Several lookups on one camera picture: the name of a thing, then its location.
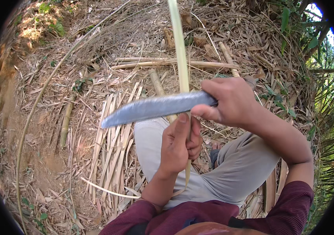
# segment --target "ground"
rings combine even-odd
[[[120,0],[24,2],[4,32],[0,43],[0,193],[19,224],[17,151],[32,106],[69,49],[124,3]],[[166,2],[125,19],[155,3],[151,0],[127,3],[78,45],[48,84],[28,127],[20,162],[21,204],[29,232],[96,233],[134,202],[134,199],[102,195],[100,190],[88,187],[81,177],[128,195],[139,195],[146,185],[135,154],[132,126],[102,130],[99,123],[132,94],[134,99],[155,96],[148,77],[149,67],[111,68],[117,65],[116,58],[176,57]],[[240,65],[241,76],[258,78],[255,99],[307,134],[310,120],[314,118],[310,110],[314,110],[309,103],[307,85],[296,81],[304,74],[304,66],[291,48],[292,39],[284,54],[280,52],[281,41],[275,35],[280,20],[270,19],[275,8],[273,11],[265,4],[252,13],[249,8],[253,6],[244,0],[210,1],[206,5],[187,1],[179,2],[179,7],[187,35],[189,63],[226,63],[218,43],[227,44],[234,63]],[[218,54],[203,26],[190,12],[206,26]],[[167,94],[179,92],[176,64],[153,68]],[[189,66],[189,74],[190,90],[199,90],[203,79],[232,76],[229,69],[194,66]],[[77,98],[66,146],[61,147],[62,120],[72,94]],[[208,158],[211,140],[224,144],[244,130],[201,121],[203,149],[193,166],[205,173],[211,170]],[[267,214],[280,193],[280,185],[283,187],[279,184],[283,180],[280,172],[286,176],[286,170],[286,166],[278,164],[266,186],[249,195],[239,218]],[[125,187],[136,192],[133,194]],[[268,190],[265,196],[271,201],[265,206],[264,189]]]

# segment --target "maroon shirt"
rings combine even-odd
[[[110,222],[99,233],[104,234],[175,234],[195,223],[216,222],[234,228],[250,228],[267,234],[301,234],[313,201],[313,191],[302,181],[287,184],[277,204],[266,218],[236,219],[239,208],[217,200],[185,202],[162,214],[148,201],[140,200]]]

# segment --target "knife blade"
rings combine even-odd
[[[186,112],[199,104],[215,106],[218,104],[218,101],[204,91],[146,98],[123,105],[106,117],[102,121],[101,127],[108,128],[135,121]]]

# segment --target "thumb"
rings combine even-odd
[[[190,131],[189,117],[186,113],[181,113],[179,118],[176,120],[174,138],[179,143],[184,143],[188,137]]]
[[[200,116],[206,120],[213,120],[215,122],[221,122],[221,115],[217,107],[211,107],[208,105],[196,105],[191,109],[191,114]]]

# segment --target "leg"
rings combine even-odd
[[[263,139],[246,132],[219,151],[218,167],[202,177],[218,200],[241,206],[263,184],[279,159]]]
[[[136,142],[137,157],[140,162],[142,172],[146,179],[150,181],[160,165],[160,149],[162,146],[162,134],[169,123],[164,118],[156,118],[146,121],[137,122],[134,127],[134,136]],[[177,206],[180,203],[194,201],[205,202],[213,200],[209,198],[211,194],[203,187],[204,180],[191,167],[191,174],[188,187],[181,194],[171,198],[168,204],[164,207],[169,209]],[[177,176],[174,186],[174,192],[185,187],[185,170]]]

